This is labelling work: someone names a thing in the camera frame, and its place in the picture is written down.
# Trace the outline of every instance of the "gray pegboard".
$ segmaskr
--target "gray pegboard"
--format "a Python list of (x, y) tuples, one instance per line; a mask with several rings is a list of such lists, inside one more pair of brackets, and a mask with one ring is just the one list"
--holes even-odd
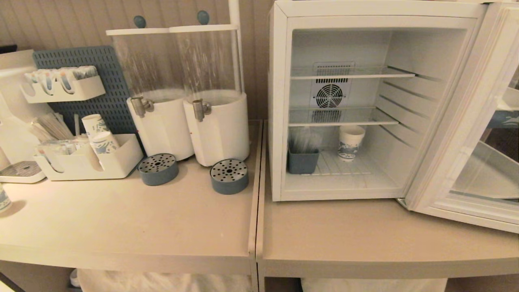
[[(114, 134), (137, 133), (126, 99), (130, 96), (122, 69), (111, 46), (82, 47), (35, 51), (33, 59), (38, 69), (57, 69), (94, 65), (103, 81), (106, 94), (85, 101), (50, 102), (49, 106), (64, 116), (74, 132), (74, 114), (79, 118), (99, 113)], [(80, 122), (81, 132), (85, 132)]]

